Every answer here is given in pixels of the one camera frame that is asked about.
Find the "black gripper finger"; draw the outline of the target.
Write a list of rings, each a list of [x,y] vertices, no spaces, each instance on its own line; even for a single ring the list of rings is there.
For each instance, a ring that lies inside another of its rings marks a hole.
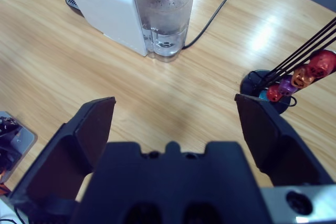
[[[236,94],[235,101],[255,164],[274,186],[334,184],[303,139],[269,102],[245,94]]]
[[[69,223],[109,138],[115,104],[114,97],[83,104],[34,160],[9,196],[29,223]]]

